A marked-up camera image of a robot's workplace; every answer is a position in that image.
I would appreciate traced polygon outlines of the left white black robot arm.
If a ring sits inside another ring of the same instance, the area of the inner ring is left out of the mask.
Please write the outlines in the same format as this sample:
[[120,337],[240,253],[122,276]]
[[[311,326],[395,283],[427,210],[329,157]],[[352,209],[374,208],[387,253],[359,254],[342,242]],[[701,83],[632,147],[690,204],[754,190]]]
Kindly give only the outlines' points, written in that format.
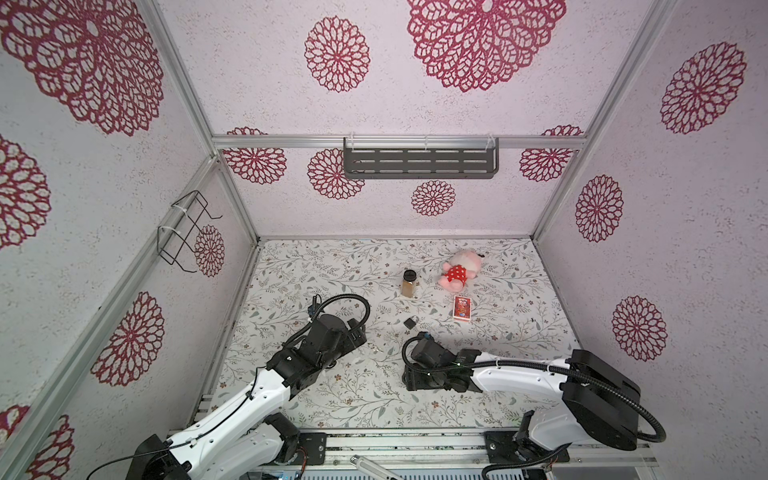
[[194,425],[136,449],[128,479],[236,479],[298,449],[298,428],[283,410],[326,369],[367,341],[363,321],[322,313],[301,341],[289,341],[254,380]]

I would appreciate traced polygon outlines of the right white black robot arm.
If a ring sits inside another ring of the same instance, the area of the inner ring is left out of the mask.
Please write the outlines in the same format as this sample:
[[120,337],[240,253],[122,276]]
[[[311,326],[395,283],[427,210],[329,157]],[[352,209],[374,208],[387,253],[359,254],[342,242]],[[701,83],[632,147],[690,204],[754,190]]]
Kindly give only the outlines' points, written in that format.
[[587,350],[559,360],[512,359],[477,349],[453,353],[421,334],[406,341],[401,358],[409,391],[512,392],[552,401],[547,410],[526,412],[514,433],[522,463],[547,462],[585,440],[633,451],[639,442],[667,438],[662,423],[642,406],[639,385]]

